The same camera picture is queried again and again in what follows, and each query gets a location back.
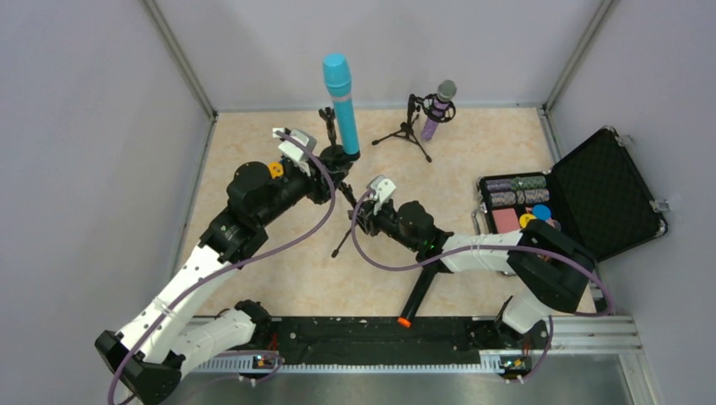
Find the tripod stand with clip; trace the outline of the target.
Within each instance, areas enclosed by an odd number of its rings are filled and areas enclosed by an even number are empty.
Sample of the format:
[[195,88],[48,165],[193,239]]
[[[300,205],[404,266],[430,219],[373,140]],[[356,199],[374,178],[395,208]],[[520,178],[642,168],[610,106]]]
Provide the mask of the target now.
[[[341,181],[339,183],[338,189],[341,192],[341,194],[344,196],[344,198],[346,199],[347,203],[350,205],[348,215],[349,215],[349,218],[351,218],[353,210],[355,209],[355,205],[357,204],[357,199],[355,198],[353,188],[350,184],[346,183],[345,181]],[[350,237],[350,234],[351,234],[351,228],[348,228],[345,231],[344,236],[342,237],[342,239],[340,240],[338,245],[332,251],[332,253],[330,255],[330,257],[332,259],[336,258],[339,255],[341,248],[343,247],[345,242]]]

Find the round base clamp stand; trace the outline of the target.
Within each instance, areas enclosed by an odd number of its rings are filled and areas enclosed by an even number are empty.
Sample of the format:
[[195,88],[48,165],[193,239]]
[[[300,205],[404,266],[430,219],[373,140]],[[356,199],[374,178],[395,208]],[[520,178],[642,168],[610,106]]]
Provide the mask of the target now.
[[338,133],[336,129],[336,114],[332,107],[324,107],[318,110],[318,115],[324,121],[329,146],[321,153],[320,158],[331,160],[336,165],[345,165],[351,161],[351,157],[344,151],[342,145],[338,144]]

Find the tripod stand with shock mount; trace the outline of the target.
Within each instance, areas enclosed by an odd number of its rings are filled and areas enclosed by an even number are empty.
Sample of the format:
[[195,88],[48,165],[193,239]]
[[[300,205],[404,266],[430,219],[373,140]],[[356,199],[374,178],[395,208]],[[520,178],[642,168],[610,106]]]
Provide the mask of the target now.
[[403,139],[406,142],[412,143],[416,145],[422,154],[424,155],[426,161],[428,163],[432,162],[431,156],[426,152],[426,150],[423,148],[422,143],[418,139],[418,136],[415,134],[415,123],[420,118],[420,114],[423,113],[426,117],[426,113],[424,112],[424,106],[423,106],[423,99],[425,96],[417,96],[415,94],[410,94],[408,98],[407,103],[407,112],[406,112],[406,119],[402,121],[399,125],[399,130],[395,132],[391,132],[388,135],[374,139],[372,140],[372,145],[377,146],[379,143],[384,142],[390,138],[398,138]]

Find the blue plastic tube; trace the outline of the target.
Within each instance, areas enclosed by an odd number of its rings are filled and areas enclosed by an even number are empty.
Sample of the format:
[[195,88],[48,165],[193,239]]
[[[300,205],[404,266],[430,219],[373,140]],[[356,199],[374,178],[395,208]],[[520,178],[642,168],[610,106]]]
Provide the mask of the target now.
[[344,151],[355,158],[361,153],[352,100],[352,75],[345,55],[323,58],[323,82],[333,102]]

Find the purple glitter microphone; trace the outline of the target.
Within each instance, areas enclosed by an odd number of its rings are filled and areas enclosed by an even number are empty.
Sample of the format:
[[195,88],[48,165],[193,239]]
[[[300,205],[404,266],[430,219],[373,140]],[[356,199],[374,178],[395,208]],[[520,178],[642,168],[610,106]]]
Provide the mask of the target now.
[[457,85],[451,79],[443,80],[437,91],[423,99],[426,121],[421,131],[421,139],[430,141],[439,124],[449,122],[455,113],[453,98],[457,94]]

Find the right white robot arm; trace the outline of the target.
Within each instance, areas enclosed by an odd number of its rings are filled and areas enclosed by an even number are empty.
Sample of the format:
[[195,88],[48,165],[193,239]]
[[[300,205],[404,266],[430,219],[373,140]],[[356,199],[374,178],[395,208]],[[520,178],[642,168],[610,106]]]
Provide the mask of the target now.
[[424,272],[516,275],[525,289],[507,300],[496,322],[519,334],[555,311],[576,313],[596,264],[585,247],[539,219],[503,234],[458,235],[435,226],[417,201],[399,208],[363,202],[349,217],[353,230],[384,234],[414,252]]

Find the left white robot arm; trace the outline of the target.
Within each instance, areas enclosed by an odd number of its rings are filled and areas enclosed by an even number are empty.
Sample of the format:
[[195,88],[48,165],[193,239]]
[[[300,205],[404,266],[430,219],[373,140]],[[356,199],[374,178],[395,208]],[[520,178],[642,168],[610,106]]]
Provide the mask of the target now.
[[243,300],[212,321],[187,324],[214,291],[246,265],[268,257],[267,226],[300,200],[333,208],[351,162],[344,158],[289,158],[276,175],[269,165],[240,165],[227,187],[226,207],[210,222],[170,282],[128,324],[105,331],[95,348],[112,373],[108,403],[119,387],[128,401],[164,402],[183,378],[225,351],[258,342],[269,314]]

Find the yellow traffic light brick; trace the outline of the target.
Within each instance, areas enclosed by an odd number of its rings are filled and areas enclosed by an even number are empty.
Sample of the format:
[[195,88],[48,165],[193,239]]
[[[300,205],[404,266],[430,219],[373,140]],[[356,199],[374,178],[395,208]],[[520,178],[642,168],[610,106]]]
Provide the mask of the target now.
[[278,179],[284,175],[284,166],[276,161],[268,164],[270,175],[273,179]]

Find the black microphone orange end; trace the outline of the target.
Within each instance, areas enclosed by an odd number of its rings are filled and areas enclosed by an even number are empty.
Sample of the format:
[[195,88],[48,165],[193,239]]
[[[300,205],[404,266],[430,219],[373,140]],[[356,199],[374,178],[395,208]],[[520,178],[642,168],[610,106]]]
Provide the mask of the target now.
[[411,325],[416,317],[416,314],[420,308],[423,299],[426,296],[427,291],[431,287],[431,284],[436,275],[441,271],[441,263],[433,262],[424,266],[420,275],[415,281],[413,289],[411,290],[408,299],[406,300],[403,309],[401,310],[397,323],[404,328],[411,328]]

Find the pink block in case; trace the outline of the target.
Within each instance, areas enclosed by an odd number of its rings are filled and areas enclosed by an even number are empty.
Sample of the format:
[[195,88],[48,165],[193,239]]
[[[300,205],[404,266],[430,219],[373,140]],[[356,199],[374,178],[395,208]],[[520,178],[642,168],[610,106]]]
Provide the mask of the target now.
[[496,232],[499,234],[521,229],[519,216],[514,208],[496,209],[491,215],[496,226]]

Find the yellow round chip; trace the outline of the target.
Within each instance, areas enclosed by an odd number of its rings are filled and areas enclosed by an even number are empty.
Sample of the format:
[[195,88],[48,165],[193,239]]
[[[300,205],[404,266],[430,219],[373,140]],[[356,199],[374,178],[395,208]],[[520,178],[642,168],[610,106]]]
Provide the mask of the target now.
[[524,213],[524,214],[522,214],[522,215],[519,217],[518,222],[519,222],[520,227],[523,229],[523,228],[525,228],[532,220],[535,220],[535,219],[536,219],[536,217],[535,217],[533,214],[531,214],[531,213]]

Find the poker chip stacks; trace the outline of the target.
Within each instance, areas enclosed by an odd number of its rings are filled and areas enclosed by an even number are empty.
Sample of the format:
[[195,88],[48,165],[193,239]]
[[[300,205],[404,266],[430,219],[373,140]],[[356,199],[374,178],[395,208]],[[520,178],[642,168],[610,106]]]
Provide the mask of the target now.
[[521,175],[487,180],[485,187],[491,206],[497,208],[546,203],[551,198],[544,175]]

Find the blue round chip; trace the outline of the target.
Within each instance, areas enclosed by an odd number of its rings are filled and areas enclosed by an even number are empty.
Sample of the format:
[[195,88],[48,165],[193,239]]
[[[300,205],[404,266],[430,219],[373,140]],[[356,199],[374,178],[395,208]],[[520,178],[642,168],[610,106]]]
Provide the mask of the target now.
[[552,217],[552,212],[549,207],[544,204],[535,204],[532,207],[532,214],[540,220],[548,221]]

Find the open black carrying case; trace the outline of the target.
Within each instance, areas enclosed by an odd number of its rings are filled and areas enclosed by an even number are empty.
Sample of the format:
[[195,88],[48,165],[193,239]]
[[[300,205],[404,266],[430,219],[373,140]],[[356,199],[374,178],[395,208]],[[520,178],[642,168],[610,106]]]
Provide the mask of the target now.
[[552,217],[548,221],[600,262],[666,235],[669,225],[625,142],[613,127],[604,126],[548,170],[478,179],[475,186],[488,232],[497,233],[494,210],[514,208],[520,217],[535,204],[492,207],[485,182],[543,175],[551,198],[536,204],[549,207]]

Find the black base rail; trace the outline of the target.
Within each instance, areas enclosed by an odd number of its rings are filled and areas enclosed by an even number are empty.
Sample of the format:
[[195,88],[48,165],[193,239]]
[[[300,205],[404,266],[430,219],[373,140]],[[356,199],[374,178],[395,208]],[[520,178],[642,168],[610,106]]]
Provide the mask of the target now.
[[478,365],[489,350],[534,354],[548,337],[544,321],[519,334],[490,317],[418,317],[404,327],[392,317],[284,316],[238,349],[276,351],[297,366]]

